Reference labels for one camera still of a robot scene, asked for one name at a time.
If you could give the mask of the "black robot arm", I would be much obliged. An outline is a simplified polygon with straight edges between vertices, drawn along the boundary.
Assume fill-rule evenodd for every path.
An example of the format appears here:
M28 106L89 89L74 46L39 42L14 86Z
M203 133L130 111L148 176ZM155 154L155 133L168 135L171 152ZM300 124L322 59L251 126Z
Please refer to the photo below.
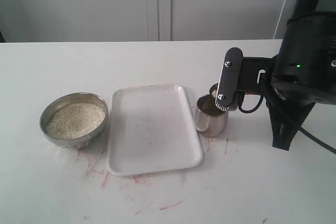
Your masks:
M238 47L224 58L216 106L232 110L239 93L303 104L335 104L335 13L312 12L288 20L279 53L244 57Z

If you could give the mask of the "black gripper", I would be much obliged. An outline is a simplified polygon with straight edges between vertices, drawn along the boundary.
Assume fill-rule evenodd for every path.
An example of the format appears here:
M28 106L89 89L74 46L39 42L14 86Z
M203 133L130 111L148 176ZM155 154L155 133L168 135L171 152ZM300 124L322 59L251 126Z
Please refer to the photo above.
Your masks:
M236 111L242 92L264 94L264 76L272 73L277 56L272 58L243 57L243 52L230 48L218 82L216 106L222 111Z

